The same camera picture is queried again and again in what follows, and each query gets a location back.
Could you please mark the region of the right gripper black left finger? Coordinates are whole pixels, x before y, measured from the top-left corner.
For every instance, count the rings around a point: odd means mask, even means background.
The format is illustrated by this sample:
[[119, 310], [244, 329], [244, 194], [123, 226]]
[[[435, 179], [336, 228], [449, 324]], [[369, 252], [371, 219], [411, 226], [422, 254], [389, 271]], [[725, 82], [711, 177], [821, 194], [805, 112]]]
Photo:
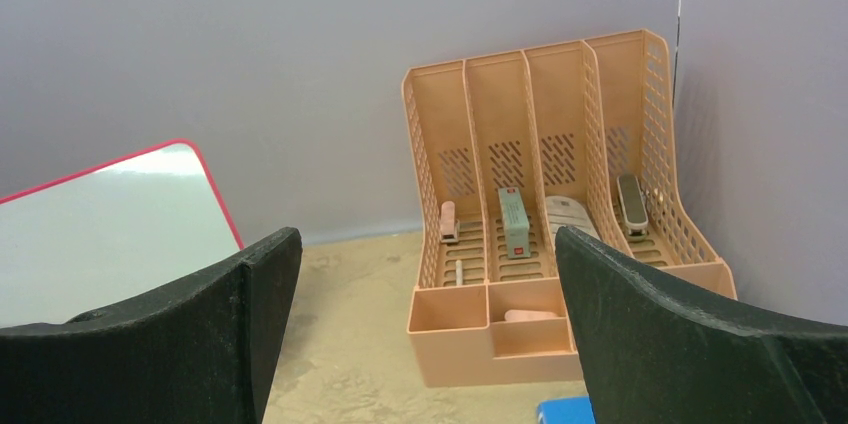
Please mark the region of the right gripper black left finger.
[[5, 423], [259, 423], [302, 258], [285, 227], [63, 324], [1, 332]]

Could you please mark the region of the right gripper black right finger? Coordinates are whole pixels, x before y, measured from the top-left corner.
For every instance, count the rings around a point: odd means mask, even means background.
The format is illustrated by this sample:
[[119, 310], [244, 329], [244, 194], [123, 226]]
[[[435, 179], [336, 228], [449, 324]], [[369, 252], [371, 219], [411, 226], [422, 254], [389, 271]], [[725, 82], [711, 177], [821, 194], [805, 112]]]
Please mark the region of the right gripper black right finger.
[[843, 423], [847, 329], [749, 305], [573, 227], [556, 263], [599, 423]]

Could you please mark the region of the red-framed whiteboard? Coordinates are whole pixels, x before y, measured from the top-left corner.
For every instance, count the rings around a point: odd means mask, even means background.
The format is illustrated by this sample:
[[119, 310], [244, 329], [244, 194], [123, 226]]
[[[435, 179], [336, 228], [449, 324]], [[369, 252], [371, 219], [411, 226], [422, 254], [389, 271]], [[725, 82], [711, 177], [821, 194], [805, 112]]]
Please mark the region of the red-framed whiteboard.
[[1, 324], [60, 324], [244, 246], [197, 146], [172, 140], [1, 200]]

